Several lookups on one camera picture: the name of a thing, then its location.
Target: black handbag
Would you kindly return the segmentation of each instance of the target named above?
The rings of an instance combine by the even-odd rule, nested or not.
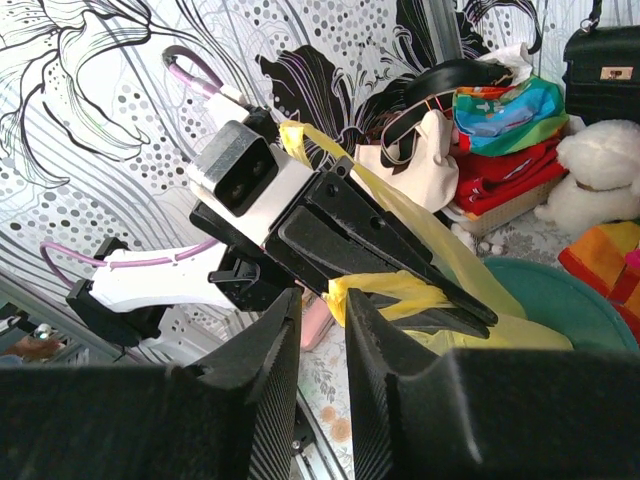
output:
[[[602,0],[564,51],[567,113],[587,125],[600,120],[640,123],[640,26],[598,28]]]

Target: white fabric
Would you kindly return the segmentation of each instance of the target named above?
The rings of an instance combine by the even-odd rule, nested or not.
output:
[[[531,76],[533,66],[531,56],[527,51],[526,43],[517,43],[508,47],[499,48],[491,53],[487,53],[478,58],[486,63],[499,63],[509,67],[515,72],[515,77],[511,85],[518,85]]]
[[[415,155],[409,166],[397,175],[393,175],[394,169],[380,163],[379,145],[358,145],[355,160],[418,205],[437,212],[453,199],[458,185],[458,165],[449,155],[452,129],[453,122],[442,112],[428,112],[416,127],[419,136]],[[371,193],[353,171],[351,175]]]

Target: camera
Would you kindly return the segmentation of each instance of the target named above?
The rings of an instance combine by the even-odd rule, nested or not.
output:
[[[187,167],[191,190],[209,208],[262,246],[271,225],[313,170],[248,126],[227,122]]]

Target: patterned fabric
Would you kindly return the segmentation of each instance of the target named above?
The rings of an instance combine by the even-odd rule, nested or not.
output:
[[[536,76],[517,87],[459,88],[453,104],[460,148],[487,157],[537,145],[569,120],[558,86]]]
[[[640,226],[634,222],[599,225],[565,248],[558,260],[609,300],[640,342],[640,269],[627,265],[624,258],[638,241]]]

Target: teal bowl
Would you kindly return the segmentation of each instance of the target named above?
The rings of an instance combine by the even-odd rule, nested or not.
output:
[[[639,350],[615,308],[568,273],[515,258],[487,258],[485,265],[529,320],[562,333],[576,350]]]

